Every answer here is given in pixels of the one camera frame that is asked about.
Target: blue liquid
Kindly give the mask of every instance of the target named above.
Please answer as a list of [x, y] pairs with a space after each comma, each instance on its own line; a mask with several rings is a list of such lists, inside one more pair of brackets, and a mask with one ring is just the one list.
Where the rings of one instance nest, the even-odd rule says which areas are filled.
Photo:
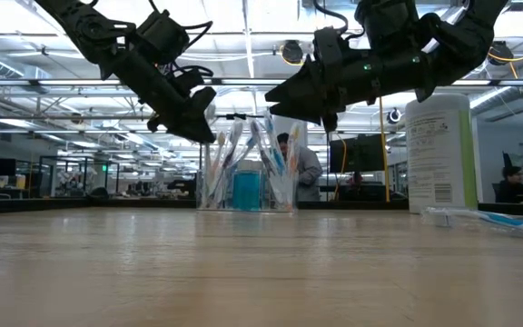
[[259, 172], [238, 172], [233, 176], [233, 209], [260, 211]]

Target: barcode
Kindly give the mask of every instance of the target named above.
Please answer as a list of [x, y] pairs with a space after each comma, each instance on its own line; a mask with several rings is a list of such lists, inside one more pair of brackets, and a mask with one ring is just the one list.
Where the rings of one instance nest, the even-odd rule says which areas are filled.
[[451, 203], [451, 184], [435, 184], [435, 202]]

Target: ceiling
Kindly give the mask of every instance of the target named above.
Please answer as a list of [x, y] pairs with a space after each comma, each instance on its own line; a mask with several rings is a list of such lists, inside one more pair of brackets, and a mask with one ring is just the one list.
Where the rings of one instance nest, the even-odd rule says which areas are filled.
[[[361, 26], [353, 19], [356, 0], [327, 0], [327, 8], [347, 16], [350, 21], [349, 32], [361, 31]], [[450, 9], [450, 0], [418, 1], [419, 15], [435, 12], [444, 15]], [[286, 40], [297, 40], [302, 50], [311, 52], [313, 31], [325, 25], [339, 25], [331, 17], [316, 13], [308, 0], [155, 0], [161, 9], [171, 12], [172, 18], [180, 25], [197, 25], [213, 21], [210, 33], [192, 46], [178, 60], [180, 65], [201, 64], [211, 68], [216, 77], [221, 78], [287, 78], [299, 70], [299, 66], [290, 65], [280, 56], [280, 46]], [[96, 9], [105, 16], [127, 22], [141, 24], [151, 13], [148, 1], [100, 0]], [[506, 41], [516, 57], [523, 57], [523, 1], [512, 1], [508, 11], [498, 19], [496, 38]], [[369, 48], [366, 37], [353, 40], [355, 48]], [[38, 68], [40, 77], [51, 79], [98, 79], [99, 71], [93, 64], [84, 60], [70, 40], [62, 33], [59, 25], [44, 10], [31, 0], [0, 0], [0, 62], [19, 72], [33, 72]], [[519, 78], [523, 78], [523, 60], [515, 63]], [[468, 79], [513, 78], [509, 67], [487, 64], [480, 67]], [[217, 86], [218, 94], [213, 102], [217, 114], [246, 113], [263, 114], [271, 105], [264, 100], [264, 94], [270, 86], [240, 85]], [[446, 87], [438, 92], [463, 93], [472, 99], [493, 90], [487, 86]], [[138, 105], [137, 98], [122, 87], [50, 87], [50, 93], [42, 96], [33, 90], [26, 91], [19, 87], [0, 86], [0, 115], [28, 116], [44, 111], [52, 117], [69, 116], [80, 113], [86, 116], [101, 116], [103, 119], [84, 120], [74, 124], [69, 120], [49, 119], [33, 121], [30, 127], [10, 125], [0, 122], [1, 129], [39, 129], [46, 131], [102, 131], [107, 126], [122, 130], [145, 131], [146, 117], [152, 110]], [[402, 109], [415, 100], [414, 93], [394, 94], [383, 98], [385, 113]], [[523, 97], [503, 103], [493, 104], [488, 110], [481, 111], [478, 118], [494, 120], [505, 113], [514, 112], [514, 121], [523, 119]], [[347, 108], [347, 113], [340, 116], [341, 130], [379, 131], [379, 106], [365, 103], [354, 104]], [[213, 129], [227, 129], [231, 121], [218, 120]], [[326, 144], [325, 134], [320, 128], [310, 126], [309, 145], [316, 151]], [[398, 127], [387, 126], [387, 130]], [[198, 145], [190, 144], [168, 134], [139, 134], [144, 144], [118, 140], [114, 134], [54, 134], [62, 141], [86, 141], [100, 144], [98, 149], [112, 151], [147, 151], [160, 149], [172, 150], [178, 157], [190, 158], [189, 163], [199, 157]], [[69, 149], [78, 151], [97, 151], [69, 144]], [[136, 154], [143, 159], [144, 154]]]

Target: person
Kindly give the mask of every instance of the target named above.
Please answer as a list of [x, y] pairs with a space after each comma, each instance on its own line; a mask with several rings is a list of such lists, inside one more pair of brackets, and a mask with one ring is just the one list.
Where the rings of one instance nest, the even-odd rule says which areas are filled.
[[504, 180], [499, 182], [496, 194], [497, 203], [523, 203], [522, 168], [516, 166], [504, 167]]
[[[281, 153], [286, 157], [288, 155], [287, 133], [278, 135]], [[298, 158], [298, 193], [299, 202], [316, 202], [320, 200], [320, 187], [318, 179], [322, 176], [322, 167], [318, 156], [312, 150], [305, 146], [300, 147]]]

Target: yellow pole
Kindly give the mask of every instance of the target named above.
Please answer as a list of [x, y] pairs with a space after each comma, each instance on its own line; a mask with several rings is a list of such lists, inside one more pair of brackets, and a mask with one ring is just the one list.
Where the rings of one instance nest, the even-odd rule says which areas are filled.
[[385, 127], [382, 119], [382, 97], [379, 98], [379, 108], [380, 108], [380, 139], [382, 145], [382, 161], [385, 164], [385, 194], [387, 195], [387, 203], [390, 202], [390, 193], [389, 193], [389, 167], [387, 166], [387, 137], [385, 136]]

